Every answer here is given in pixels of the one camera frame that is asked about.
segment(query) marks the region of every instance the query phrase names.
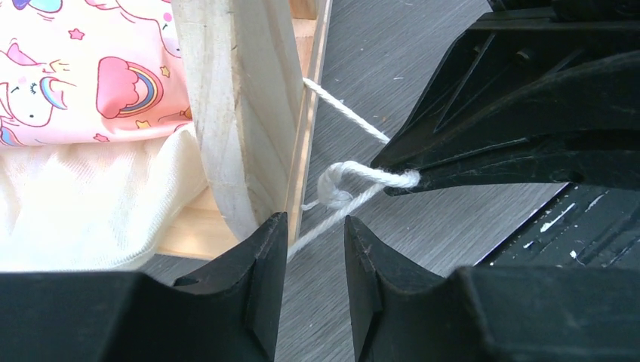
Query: pink star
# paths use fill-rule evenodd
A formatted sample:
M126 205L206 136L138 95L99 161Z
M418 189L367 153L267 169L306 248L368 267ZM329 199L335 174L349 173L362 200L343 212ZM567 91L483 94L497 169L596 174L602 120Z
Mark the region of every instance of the pink star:
M74 30L69 30L69 35L71 35L71 39L82 40L85 37L85 34L75 28Z
M99 133L96 133L96 136L94 137L94 140L98 141L98 142L109 142L109 139L106 138L106 136L103 136Z

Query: wooden edge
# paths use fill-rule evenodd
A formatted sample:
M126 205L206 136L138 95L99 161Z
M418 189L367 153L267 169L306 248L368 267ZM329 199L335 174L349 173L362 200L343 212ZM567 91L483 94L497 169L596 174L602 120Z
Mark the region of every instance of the wooden edge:
M289 0L291 17L305 20L318 19L319 3L324 4L324 0Z
M325 57L326 37L332 0L318 0L318 20L293 19L294 34L305 77L320 82ZM311 152L311 140L318 99L313 92L303 91L300 128L297 132L296 154L288 188L290 244L300 230L300 205L304 201L306 178ZM193 259L215 259L238 243L220 214L211 188L206 188L185 206L168 227L157 253Z
M308 71L306 72L306 77L316 83L320 83L322 79L322 68L325 64L325 49L327 46L327 34L329 30L329 19L331 18L331 6L333 4L333 0L318 1L321 8L318 12L318 21L315 26L312 52L311 57L309 58ZM300 62L304 66L305 60L301 59ZM295 243L300 233L300 222L302 220L302 210L300 208L304 202L306 181L309 174L311 141L313 140L315 114L317 110L318 95L305 87L303 94L303 108L300 112L300 128L298 130L296 140L295 159L291 169L289 197L287 199L287 210L289 212L289 246Z

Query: yellow star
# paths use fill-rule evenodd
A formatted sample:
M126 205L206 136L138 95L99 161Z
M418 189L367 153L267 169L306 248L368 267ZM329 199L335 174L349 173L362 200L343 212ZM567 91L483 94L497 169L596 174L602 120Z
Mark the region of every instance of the yellow star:
M149 121L136 121L136 126L141 130L143 128L151 127L151 124L149 124Z
M167 66L161 66L160 67L160 72L162 72L162 75L169 78L171 76L171 72L169 72L169 68L167 68Z

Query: scratched black surface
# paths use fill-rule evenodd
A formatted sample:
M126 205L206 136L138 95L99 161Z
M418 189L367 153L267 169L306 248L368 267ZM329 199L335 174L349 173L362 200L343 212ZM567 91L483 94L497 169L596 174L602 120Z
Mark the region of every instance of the scratched black surface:
M640 270L640 192L569 185L480 263Z

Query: gray wooden floor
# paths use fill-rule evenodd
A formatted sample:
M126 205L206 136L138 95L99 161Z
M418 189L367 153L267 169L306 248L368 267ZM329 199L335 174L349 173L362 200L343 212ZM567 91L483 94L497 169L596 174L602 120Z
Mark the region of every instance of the gray wooden floor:
M393 133L407 118L448 45L485 0L334 0L322 85L372 124ZM307 202L331 163L364 164L380 144L324 103L318 108ZM348 179L354 193L368 185ZM475 186L390 198L354 212L389 245L440 275L474 264L550 199L558 185ZM329 212L303 216L302 233ZM343 227L302 250L287 270L278 361L353 360ZM145 269L169 282L202 261L157 256Z

